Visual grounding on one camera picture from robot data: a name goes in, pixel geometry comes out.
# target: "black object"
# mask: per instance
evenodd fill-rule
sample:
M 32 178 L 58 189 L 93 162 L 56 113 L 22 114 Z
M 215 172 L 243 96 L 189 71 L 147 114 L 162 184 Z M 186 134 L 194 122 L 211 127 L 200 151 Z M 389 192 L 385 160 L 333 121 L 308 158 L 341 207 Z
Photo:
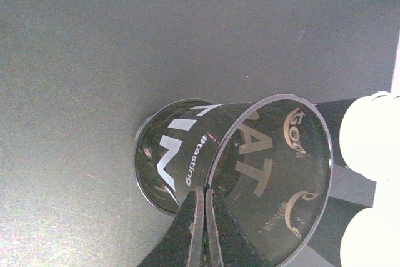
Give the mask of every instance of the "black object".
M 200 267 L 204 260 L 204 193 L 190 192 L 161 242 L 139 267 Z
M 249 243 L 276 266 L 307 243 L 324 211 L 333 166 L 327 128 L 310 102 L 288 94 L 178 101 L 138 131 L 137 181 L 172 214 L 194 187 L 220 191 Z
M 206 217 L 208 266 L 272 266 L 246 238 L 222 192 L 207 191 Z
M 164 238 L 139 267 L 202 267 L 206 260 L 209 267 L 272 266 L 246 238 L 223 194 L 209 189 L 204 203 L 199 187 L 188 194 Z
M 329 197 L 324 215 L 307 245 L 333 266 L 340 267 L 340 247 L 344 232 L 355 215 L 365 208 L 368 206 Z

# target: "letter a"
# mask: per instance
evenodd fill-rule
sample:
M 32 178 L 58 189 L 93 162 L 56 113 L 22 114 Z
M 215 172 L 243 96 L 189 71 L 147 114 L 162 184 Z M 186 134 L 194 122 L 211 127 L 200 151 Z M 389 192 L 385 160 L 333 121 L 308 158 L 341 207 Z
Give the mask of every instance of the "letter a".
M 244 124 L 240 125 L 239 129 L 244 135 L 244 145 L 240 145 L 239 154 L 253 153 L 255 151 L 271 149 L 273 147 L 273 140 L 259 131 L 256 131 Z M 251 137 L 257 138 L 259 141 L 253 142 Z

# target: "etched logo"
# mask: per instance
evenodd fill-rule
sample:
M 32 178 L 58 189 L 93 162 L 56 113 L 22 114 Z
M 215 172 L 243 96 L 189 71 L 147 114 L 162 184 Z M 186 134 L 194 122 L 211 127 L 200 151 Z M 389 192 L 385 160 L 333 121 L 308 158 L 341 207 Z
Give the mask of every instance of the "etched logo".
M 301 234 L 299 232 L 299 230 L 292 226 L 291 224 L 291 214 L 292 214 L 292 210 L 294 207 L 294 204 L 296 203 L 296 201 L 302 196 L 303 200 L 305 201 L 311 201 L 313 200 L 315 197 L 319 196 L 319 194 L 315 194 L 315 193 L 310 193 L 307 191 L 300 191 L 297 192 L 296 194 L 294 194 L 289 201 L 287 202 L 287 206 L 285 209 L 285 222 L 286 222 L 286 226 L 287 228 L 289 228 L 299 239 L 301 239 Z M 301 218 L 297 219 L 301 224 L 304 224 L 305 221 L 303 221 Z
M 300 131 L 297 125 L 301 124 L 303 117 L 305 114 L 300 111 L 299 108 L 295 109 L 291 112 L 284 122 L 283 126 L 283 135 L 285 137 L 287 145 L 289 145 L 292 149 L 297 151 L 296 156 L 298 158 L 302 158 L 306 151 L 301 146 L 300 143 Z

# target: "table surface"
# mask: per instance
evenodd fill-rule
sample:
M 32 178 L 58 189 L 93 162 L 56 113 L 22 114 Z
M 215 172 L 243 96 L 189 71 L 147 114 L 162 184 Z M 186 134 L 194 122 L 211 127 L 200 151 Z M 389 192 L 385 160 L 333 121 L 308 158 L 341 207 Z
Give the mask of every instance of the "table surface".
M 135 184 L 142 121 L 183 98 L 389 89 L 399 4 L 0 0 L 0 264 L 138 265 L 172 221 Z

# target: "white cylinder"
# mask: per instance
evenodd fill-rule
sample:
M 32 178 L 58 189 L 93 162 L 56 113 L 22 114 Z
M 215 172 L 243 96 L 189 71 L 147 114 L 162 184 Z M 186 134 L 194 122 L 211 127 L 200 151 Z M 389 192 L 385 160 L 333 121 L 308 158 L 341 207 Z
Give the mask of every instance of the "white cylinder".
M 366 152 L 359 168 L 360 173 L 371 181 L 386 178 L 390 168 L 387 162 L 391 146 L 391 130 L 388 121 L 392 103 L 391 95 L 387 94 L 374 98 L 367 108 L 368 124 L 364 128 Z
M 371 155 L 375 154 L 369 145 L 378 143 L 376 139 L 371 139 L 371 135 L 375 136 L 379 132 L 374 127 L 381 126 L 373 121 L 378 118 L 376 111 L 373 111 L 373 101 L 377 100 L 375 104 L 380 103 L 379 98 L 388 94 L 378 92 L 357 99 L 343 117 L 339 133 L 340 150 L 347 166 L 357 173 L 363 174 L 366 166 L 371 164 Z
M 342 267 L 400 266 L 398 209 L 368 208 L 349 223 L 342 237 Z
M 392 94 L 387 116 L 387 148 L 383 166 L 386 179 L 400 184 L 400 93 Z
M 376 182 L 374 208 L 399 208 L 400 187 L 386 179 Z

